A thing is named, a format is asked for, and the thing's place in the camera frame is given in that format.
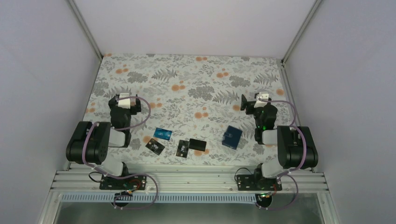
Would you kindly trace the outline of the black card with white logo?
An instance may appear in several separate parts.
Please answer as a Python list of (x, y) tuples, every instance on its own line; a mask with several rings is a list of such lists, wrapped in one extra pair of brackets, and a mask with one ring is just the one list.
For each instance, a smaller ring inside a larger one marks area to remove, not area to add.
[(180, 140), (177, 146), (176, 156), (187, 158), (188, 150), (189, 150), (189, 141)]

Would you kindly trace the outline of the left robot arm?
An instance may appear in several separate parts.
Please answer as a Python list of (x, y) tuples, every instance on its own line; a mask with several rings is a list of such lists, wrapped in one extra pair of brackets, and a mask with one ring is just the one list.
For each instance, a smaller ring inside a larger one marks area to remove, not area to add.
[(133, 115), (141, 112), (141, 98), (128, 93), (116, 94), (108, 106), (110, 121), (80, 121), (66, 147), (66, 158), (70, 162), (91, 167), (94, 171), (111, 177), (118, 189), (130, 183), (127, 166), (109, 154), (110, 147), (128, 147)]

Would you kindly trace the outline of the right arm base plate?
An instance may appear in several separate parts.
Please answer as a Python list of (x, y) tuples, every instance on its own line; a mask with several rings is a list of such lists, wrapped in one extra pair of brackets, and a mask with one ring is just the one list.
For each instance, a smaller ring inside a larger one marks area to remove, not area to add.
[(256, 178), (254, 175), (237, 175), (239, 191), (281, 191), (282, 185), (275, 178)]

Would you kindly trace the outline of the blue card holder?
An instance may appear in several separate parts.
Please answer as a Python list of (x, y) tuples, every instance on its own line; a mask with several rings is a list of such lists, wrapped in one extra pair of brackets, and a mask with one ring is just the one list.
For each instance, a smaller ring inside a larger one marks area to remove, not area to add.
[(228, 126), (222, 139), (222, 145), (236, 150), (242, 136), (242, 130)]

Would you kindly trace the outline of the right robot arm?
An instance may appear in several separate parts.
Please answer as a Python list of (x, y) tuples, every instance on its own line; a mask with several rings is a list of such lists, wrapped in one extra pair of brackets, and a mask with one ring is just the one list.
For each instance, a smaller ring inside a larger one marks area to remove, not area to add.
[(267, 93), (259, 92), (254, 101), (241, 96), (240, 109), (255, 120), (255, 141), (260, 145), (277, 147), (277, 161), (265, 162), (253, 177), (253, 184), (259, 190), (266, 189), (271, 179), (279, 179), (293, 171), (314, 168), (318, 164), (318, 153), (309, 127), (296, 126), (297, 112), (289, 101), (283, 101), (292, 108), (293, 119), (289, 125), (275, 125), (278, 109), (276, 103)]

